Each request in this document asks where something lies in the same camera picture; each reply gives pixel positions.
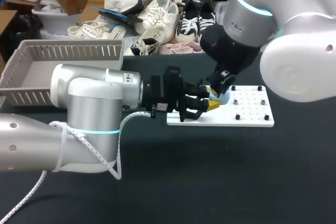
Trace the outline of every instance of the white sneaker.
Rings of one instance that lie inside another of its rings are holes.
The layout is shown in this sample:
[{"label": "white sneaker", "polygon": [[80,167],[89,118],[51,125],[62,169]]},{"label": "white sneaker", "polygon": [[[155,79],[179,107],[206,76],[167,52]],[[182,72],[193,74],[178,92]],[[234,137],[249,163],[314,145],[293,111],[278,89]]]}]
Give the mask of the white sneaker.
[{"label": "white sneaker", "polygon": [[112,25],[112,23],[113,22],[109,18],[106,18],[103,15],[99,14],[95,20],[84,21],[79,26],[82,26],[83,24],[87,24],[89,26],[103,26],[103,27],[109,28]]},{"label": "white sneaker", "polygon": [[110,33],[108,28],[98,25],[82,24],[79,26],[71,26],[68,28],[70,39],[109,39]]},{"label": "white sneaker", "polygon": [[140,13],[144,6],[141,0],[105,0],[104,8],[123,15]]},{"label": "white sneaker", "polygon": [[147,8],[138,16],[138,18],[142,19],[143,22],[134,24],[134,28],[138,32],[138,34],[141,35],[147,29],[154,27],[160,19],[160,9],[167,9],[169,7],[169,4],[170,0],[153,0],[147,6]]},{"label": "white sneaker", "polygon": [[158,48],[165,37],[166,30],[163,26],[151,27],[125,51],[124,56],[150,55]]},{"label": "white sneaker", "polygon": [[166,37],[162,44],[166,44],[174,38],[179,13],[179,8],[176,4],[171,4],[167,10],[161,8],[161,16],[155,26],[164,26],[166,29]]}]

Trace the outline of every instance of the gray plastic basket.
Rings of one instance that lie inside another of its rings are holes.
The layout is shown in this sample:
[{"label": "gray plastic basket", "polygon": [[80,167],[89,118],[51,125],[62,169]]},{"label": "gray plastic basket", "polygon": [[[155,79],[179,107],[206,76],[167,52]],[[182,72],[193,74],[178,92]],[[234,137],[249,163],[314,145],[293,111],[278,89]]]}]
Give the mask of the gray plastic basket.
[{"label": "gray plastic basket", "polygon": [[120,70],[123,40],[24,40],[0,79],[0,95],[13,106],[52,105],[55,66],[73,64]]}]

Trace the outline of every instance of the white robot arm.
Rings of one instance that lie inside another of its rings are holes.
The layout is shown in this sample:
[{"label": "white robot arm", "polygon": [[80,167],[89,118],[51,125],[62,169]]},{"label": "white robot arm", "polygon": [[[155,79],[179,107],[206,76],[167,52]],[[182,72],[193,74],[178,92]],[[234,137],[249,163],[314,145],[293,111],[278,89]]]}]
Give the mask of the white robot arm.
[{"label": "white robot arm", "polygon": [[213,90],[225,92],[277,31],[260,62],[266,85],[295,102],[336,96],[335,15],[336,0],[230,0],[224,27],[209,27],[201,41],[218,63]]}]

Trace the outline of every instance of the white perforated plate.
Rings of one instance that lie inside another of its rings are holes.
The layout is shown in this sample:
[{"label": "white perforated plate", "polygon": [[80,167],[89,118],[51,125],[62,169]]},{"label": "white perforated plate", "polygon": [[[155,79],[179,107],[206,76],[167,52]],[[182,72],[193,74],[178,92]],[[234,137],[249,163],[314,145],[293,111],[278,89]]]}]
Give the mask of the white perforated plate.
[{"label": "white perforated plate", "polygon": [[[173,111],[173,113],[167,114],[167,124],[176,126],[273,127],[274,118],[265,87],[261,86],[263,88],[261,91],[258,91],[259,86],[235,87],[235,91],[232,91],[231,87],[229,88],[230,99],[226,105],[203,113],[196,121],[186,119],[184,122],[180,122],[179,113]],[[269,120],[265,120],[265,115],[269,116]]]}]

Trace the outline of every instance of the mounting hole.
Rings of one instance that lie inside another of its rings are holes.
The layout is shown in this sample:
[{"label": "mounting hole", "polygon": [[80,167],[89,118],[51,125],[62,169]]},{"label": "mounting hole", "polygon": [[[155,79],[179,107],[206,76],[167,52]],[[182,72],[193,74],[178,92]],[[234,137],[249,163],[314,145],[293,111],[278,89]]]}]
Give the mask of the mounting hole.
[{"label": "mounting hole", "polygon": [[332,47],[332,45],[327,45],[327,47],[326,47],[326,51],[327,51],[327,52],[332,52],[332,51],[333,51],[333,47]]}]

